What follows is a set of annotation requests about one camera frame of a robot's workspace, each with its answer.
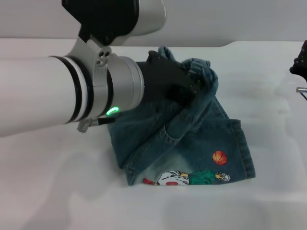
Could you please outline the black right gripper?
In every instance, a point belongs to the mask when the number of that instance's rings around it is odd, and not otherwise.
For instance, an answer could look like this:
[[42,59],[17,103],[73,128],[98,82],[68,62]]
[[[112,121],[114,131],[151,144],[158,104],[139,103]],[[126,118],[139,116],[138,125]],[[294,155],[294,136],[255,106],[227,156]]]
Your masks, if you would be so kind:
[[307,79],[307,40],[304,41],[299,55],[294,59],[293,66],[289,70],[290,73]]

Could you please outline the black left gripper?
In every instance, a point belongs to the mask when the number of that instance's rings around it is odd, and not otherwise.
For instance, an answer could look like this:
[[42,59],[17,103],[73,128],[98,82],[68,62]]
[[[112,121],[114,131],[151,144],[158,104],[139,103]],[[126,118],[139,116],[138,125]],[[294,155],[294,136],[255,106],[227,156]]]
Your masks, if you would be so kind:
[[149,51],[146,62],[138,62],[144,79],[142,104],[164,99],[180,105],[190,104],[202,89],[202,82],[189,78],[183,64],[156,51]]

